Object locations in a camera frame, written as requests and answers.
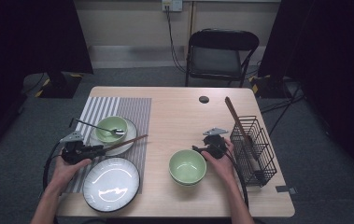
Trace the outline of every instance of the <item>plate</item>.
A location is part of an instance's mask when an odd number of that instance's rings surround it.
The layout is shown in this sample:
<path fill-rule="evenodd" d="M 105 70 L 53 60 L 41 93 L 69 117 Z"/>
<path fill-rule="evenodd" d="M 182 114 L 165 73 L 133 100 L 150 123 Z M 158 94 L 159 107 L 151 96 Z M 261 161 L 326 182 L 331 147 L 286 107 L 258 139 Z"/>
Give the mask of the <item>plate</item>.
<path fill-rule="evenodd" d="M 136 135 L 137 135 L 137 130 L 136 130 L 136 127 L 135 125 L 129 120 L 129 119 L 125 119 L 127 121 L 127 135 L 126 137 L 124 138 L 124 141 L 128 141 L 128 140 L 131 140 L 133 138 L 136 138 Z M 98 146 L 98 145 L 102 145 L 104 146 L 104 148 L 107 148 L 107 147 L 111 147 L 112 145 L 110 144 L 106 144 L 104 142 L 101 142 L 100 140 L 98 140 L 97 136 L 95 135 L 95 132 L 93 131 L 94 128 L 91 130 L 90 132 L 90 138 L 89 138 L 89 143 L 88 145 L 89 146 Z M 119 155 L 125 151 L 127 151 L 130 147 L 133 146 L 133 143 L 129 143 L 127 145 L 124 145 L 124 146 L 121 146 L 121 147 L 118 147 L 118 148 L 115 148 L 115 149 L 112 149 L 110 151 L 108 151 L 106 153 L 107 156 L 116 156 L 116 155 Z"/>
<path fill-rule="evenodd" d="M 87 174 L 83 185 L 86 203 L 99 212 L 113 212 L 126 206 L 139 188 L 136 167 L 122 158 L 101 161 Z"/>

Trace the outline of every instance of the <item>striped placemat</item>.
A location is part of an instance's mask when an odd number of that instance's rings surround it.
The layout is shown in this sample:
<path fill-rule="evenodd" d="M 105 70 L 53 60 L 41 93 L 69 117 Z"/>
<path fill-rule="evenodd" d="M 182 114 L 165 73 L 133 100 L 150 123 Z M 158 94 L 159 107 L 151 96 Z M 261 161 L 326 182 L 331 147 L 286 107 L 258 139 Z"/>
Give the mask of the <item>striped placemat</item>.
<path fill-rule="evenodd" d="M 91 124 L 98 123 L 101 119 L 109 116 L 121 116 L 130 120 L 137 129 L 137 136 L 148 133 L 150 117 L 150 98 L 123 98 L 123 97 L 89 97 L 80 119 Z M 92 127 L 79 123 L 77 131 L 84 136 L 84 142 L 87 145 L 90 138 Z M 147 138 L 136 141 L 127 151 L 114 156 L 124 158 L 132 162 L 138 169 L 140 176 L 140 187 L 138 193 L 142 192 L 142 183 L 145 170 L 145 156 L 147 150 Z M 100 161 L 111 157 L 98 157 L 92 164 L 80 169 L 71 180 L 66 193 L 81 193 L 83 191 L 84 178 L 89 171 Z"/>

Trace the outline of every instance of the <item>electrical outlet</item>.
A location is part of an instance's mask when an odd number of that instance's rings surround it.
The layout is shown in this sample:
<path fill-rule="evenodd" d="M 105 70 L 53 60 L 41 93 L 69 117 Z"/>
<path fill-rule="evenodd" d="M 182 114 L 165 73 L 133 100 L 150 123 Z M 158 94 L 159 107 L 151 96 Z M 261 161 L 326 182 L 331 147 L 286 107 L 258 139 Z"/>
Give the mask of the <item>electrical outlet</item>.
<path fill-rule="evenodd" d="M 182 0 L 173 0 L 172 11 L 182 11 Z"/>
<path fill-rule="evenodd" d="M 168 10 L 172 11 L 172 0 L 162 0 L 162 11 L 166 11 L 165 7 L 168 7 Z"/>

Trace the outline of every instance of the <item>chair backrest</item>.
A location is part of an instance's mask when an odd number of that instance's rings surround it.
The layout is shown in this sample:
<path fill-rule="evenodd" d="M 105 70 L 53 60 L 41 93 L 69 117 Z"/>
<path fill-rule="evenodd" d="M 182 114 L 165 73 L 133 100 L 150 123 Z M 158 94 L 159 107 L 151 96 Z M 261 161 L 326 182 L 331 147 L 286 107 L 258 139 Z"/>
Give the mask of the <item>chair backrest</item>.
<path fill-rule="evenodd" d="M 192 46 L 206 49 L 255 50 L 259 38 L 247 31 L 204 29 L 194 33 L 189 39 Z"/>

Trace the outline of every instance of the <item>wooden table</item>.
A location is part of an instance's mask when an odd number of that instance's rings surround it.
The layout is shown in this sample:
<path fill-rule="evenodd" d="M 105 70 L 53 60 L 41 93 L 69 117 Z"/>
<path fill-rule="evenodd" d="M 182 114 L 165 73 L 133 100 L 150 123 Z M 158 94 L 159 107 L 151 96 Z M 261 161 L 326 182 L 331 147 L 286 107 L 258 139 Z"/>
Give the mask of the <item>wooden table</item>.
<path fill-rule="evenodd" d="M 62 217 L 228 217 L 224 187 L 208 165 L 205 178 L 194 187 L 181 187 L 168 173 L 168 162 L 176 151 L 203 147 L 203 132 L 213 128 L 231 131 L 233 117 L 225 104 L 229 96 L 238 116 L 261 112 L 250 89 L 95 87 L 90 96 L 151 98 L 149 138 L 142 194 L 120 211 L 100 213 L 91 209 L 81 193 L 64 194 L 58 216 Z M 209 103 L 199 102 L 207 96 Z M 248 187 L 249 211 L 254 217 L 291 217 L 294 207 L 288 192 L 277 192 L 285 180 L 274 158 L 277 173 L 262 188 Z"/>

